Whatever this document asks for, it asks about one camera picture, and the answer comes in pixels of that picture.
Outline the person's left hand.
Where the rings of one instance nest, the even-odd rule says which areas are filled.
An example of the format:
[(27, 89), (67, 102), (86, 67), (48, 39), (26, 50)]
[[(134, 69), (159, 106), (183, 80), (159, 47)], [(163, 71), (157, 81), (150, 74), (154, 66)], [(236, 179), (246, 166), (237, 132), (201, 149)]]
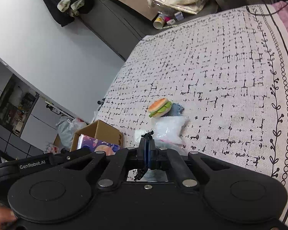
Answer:
[(16, 220), (17, 217), (10, 208), (0, 206), (0, 229), (7, 223), (13, 223)]

